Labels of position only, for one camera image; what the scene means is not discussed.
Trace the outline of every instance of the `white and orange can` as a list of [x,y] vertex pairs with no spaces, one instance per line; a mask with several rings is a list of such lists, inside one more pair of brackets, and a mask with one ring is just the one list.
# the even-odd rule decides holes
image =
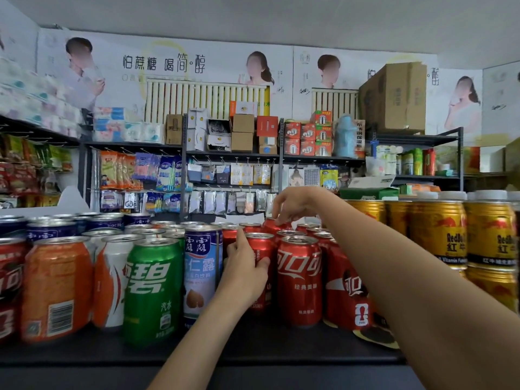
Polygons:
[[87,241],[87,236],[65,236],[34,242],[25,258],[23,341],[50,341],[90,321],[94,265]]
[[94,311],[92,322],[107,329],[123,325],[125,289],[128,282],[125,265],[138,234],[106,236],[97,253],[94,268]]

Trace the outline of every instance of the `hand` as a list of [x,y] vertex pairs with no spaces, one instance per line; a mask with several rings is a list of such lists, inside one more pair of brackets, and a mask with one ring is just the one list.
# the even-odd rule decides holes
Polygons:
[[276,196],[272,206],[272,216],[276,224],[295,222],[304,216],[316,216],[314,197],[332,194],[327,189],[316,186],[288,187]]
[[228,246],[227,253],[215,297],[224,298],[230,308],[243,314],[264,290],[269,259],[265,257],[255,265],[255,255],[242,229],[237,230],[237,242]]
[[105,89],[105,80],[97,80],[94,82],[94,84],[91,86],[92,94],[96,97],[99,96],[101,93],[103,93],[103,90]]

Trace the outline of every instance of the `white cap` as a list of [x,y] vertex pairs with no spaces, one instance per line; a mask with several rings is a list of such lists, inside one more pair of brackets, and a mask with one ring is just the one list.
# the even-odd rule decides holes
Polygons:
[[439,198],[439,193],[437,193],[436,191],[418,191],[417,198],[427,199],[427,200],[437,200]]
[[506,190],[477,190],[475,192],[476,200],[507,200],[508,192]]
[[520,191],[508,191],[508,200],[520,201]]
[[464,191],[441,191],[439,200],[460,200],[466,201],[467,195]]

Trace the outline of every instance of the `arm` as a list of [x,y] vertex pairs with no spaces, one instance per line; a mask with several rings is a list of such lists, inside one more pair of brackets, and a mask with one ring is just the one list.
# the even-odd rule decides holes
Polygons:
[[517,387],[520,320],[513,312],[325,189],[288,188],[275,200],[280,223],[316,214],[367,284],[426,388]]
[[228,247],[222,279],[208,306],[180,341],[148,390],[203,390],[240,317],[262,293],[269,259],[255,267],[253,250],[242,230]]

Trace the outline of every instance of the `coca-cola logo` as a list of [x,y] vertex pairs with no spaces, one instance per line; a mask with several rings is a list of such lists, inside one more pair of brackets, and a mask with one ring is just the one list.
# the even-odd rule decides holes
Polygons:
[[353,297],[354,295],[366,297],[368,295],[368,290],[361,281],[361,278],[351,276],[349,269],[343,273],[343,284],[345,285],[345,290],[349,297]]
[[308,276],[316,276],[321,272],[321,252],[311,256],[294,256],[291,252],[278,250],[278,273],[291,278],[303,279],[300,274],[306,271]]
[[14,269],[5,266],[0,269],[0,300],[9,297],[11,292],[17,291],[22,286],[22,266]]

